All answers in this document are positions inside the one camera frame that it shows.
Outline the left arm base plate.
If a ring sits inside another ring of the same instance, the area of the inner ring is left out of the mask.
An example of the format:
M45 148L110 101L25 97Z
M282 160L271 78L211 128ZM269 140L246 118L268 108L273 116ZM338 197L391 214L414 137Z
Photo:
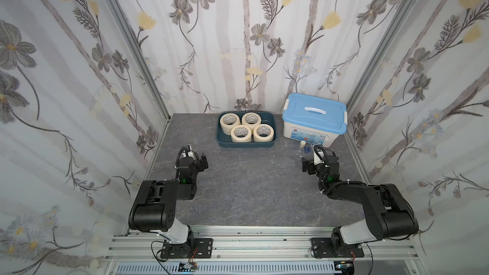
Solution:
M212 238L197 238L184 244L164 243L157 257L163 260L174 258L211 258L213 251Z

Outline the cream tape roll one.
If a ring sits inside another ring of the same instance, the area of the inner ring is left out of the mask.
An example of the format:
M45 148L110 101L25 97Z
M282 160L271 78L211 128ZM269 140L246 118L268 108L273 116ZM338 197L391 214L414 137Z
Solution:
M225 113L220 118L220 127L227 136L230 136L232 129L239 125L241 125L241 120L235 113Z

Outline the cream tape roll four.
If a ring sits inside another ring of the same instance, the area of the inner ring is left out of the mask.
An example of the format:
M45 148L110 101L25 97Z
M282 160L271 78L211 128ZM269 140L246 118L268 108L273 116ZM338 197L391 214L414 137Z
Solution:
M253 129L253 140L258 143L271 142L274 139L275 131L268 124L260 124Z

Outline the teal plastic storage tray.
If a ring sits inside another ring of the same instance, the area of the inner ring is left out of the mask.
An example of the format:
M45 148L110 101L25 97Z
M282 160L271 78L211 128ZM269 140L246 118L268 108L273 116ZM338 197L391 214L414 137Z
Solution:
M270 148L277 140L275 118L270 112L223 112L216 140L222 148Z

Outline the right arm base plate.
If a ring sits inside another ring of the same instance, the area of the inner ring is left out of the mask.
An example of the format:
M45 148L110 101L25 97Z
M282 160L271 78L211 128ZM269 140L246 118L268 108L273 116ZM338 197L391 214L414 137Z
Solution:
M359 244L342 244L331 238L311 238L312 255L315 258L364 258Z

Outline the cream tape roll two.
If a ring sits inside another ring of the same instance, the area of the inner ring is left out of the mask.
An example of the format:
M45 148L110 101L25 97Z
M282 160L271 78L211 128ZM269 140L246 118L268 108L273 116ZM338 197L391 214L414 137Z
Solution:
M248 112L241 118L241 124L249 127L252 131L262 123L262 118L258 113Z

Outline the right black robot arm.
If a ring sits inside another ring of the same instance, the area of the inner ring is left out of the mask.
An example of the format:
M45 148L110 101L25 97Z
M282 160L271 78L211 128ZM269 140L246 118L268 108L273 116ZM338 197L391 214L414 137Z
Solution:
M412 207L395 185L342 180L335 152L322 145L313 146L311 152L301 157L302 170L318 178L320 193L330 200L359 204L364 213L362 220L334 228L329 238L312 238L314 258L363 257L363 244L402 241L419 231Z

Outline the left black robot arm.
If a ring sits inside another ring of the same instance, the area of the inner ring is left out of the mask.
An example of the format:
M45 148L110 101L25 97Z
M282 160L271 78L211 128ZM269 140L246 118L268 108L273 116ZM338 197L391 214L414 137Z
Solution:
M178 201L191 201L197 193L198 174L209 168L206 155L198 155L190 145L182 146L174 165L176 175L170 180L145 180L129 213L129 228L143 233L154 233L159 251L158 262L169 259L211 257L213 240L196 238L192 228L176 217Z

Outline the cream tape roll three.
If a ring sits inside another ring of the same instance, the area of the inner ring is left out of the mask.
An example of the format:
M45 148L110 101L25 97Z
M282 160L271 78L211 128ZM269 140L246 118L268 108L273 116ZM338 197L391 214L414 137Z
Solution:
M233 143L250 143L253 131L247 126L239 125L232 129L230 136Z

